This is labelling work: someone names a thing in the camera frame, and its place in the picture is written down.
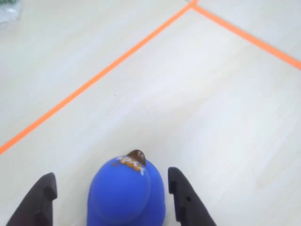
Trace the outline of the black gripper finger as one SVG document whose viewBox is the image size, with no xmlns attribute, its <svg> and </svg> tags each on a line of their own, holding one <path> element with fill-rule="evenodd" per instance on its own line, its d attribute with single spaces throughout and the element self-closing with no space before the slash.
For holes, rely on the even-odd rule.
<svg viewBox="0 0 301 226">
<path fill-rule="evenodd" d="M 52 226 L 53 200 L 57 198 L 56 178 L 53 172 L 43 175 L 23 198 L 8 226 Z"/>
<path fill-rule="evenodd" d="M 168 189 L 174 196 L 175 218 L 181 226 L 216 226 L 189 180 L 176 167 L 168 168 Z"/>
</svg>

